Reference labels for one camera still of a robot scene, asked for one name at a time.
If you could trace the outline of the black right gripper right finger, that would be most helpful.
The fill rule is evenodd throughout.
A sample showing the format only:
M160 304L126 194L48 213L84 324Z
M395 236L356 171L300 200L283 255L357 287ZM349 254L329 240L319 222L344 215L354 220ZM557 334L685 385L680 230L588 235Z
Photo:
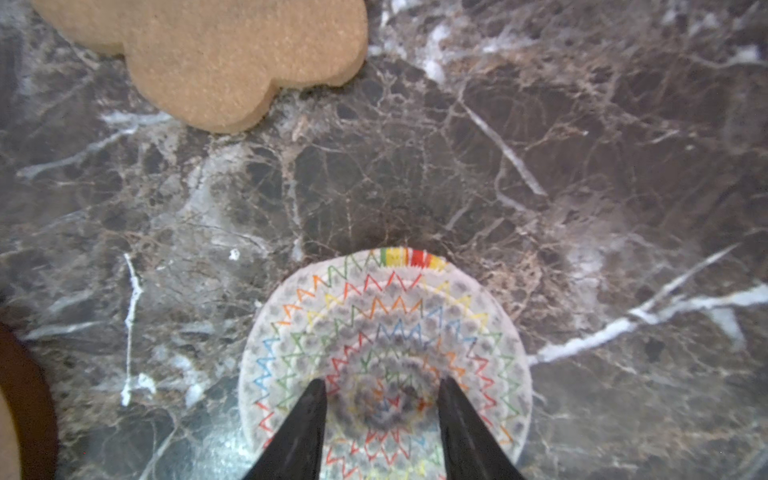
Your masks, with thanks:
M452 377L441 379L437 407L448 480L525 479Z

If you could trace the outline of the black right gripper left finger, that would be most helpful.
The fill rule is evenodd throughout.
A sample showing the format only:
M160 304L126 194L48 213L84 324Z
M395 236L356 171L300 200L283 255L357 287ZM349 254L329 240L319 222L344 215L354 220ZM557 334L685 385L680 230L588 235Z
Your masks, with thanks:
M313 379L243 480L320 478L327 414L322 379Z

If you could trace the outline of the multicolour zigzag woven coaster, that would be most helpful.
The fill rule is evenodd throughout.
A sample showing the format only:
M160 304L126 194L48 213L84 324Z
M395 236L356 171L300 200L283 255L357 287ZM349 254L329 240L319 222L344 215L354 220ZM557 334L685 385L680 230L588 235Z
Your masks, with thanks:
M360 251L298 270L263 305L241 360L240 418L262 453L320 379L328 394L323 478L441 479L445 376L517 461L531 422L531 374L500 303L440 256Z

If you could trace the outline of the brown round wooden coaster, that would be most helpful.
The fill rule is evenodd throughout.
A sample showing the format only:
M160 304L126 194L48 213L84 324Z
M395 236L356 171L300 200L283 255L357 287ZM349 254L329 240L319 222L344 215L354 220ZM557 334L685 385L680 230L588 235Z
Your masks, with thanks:
M55 408L43 369L1 327L1 477L52 479L58 454Z

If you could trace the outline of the cork flower-shaped coaster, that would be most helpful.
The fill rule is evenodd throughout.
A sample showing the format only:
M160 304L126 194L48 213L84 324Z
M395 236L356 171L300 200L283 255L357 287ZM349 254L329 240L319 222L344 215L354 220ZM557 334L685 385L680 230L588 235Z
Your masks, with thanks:
M205 131L256 125L281 88L340 86L368 48L367 8L348 1L36 1L64 37L122 55L137 90Z

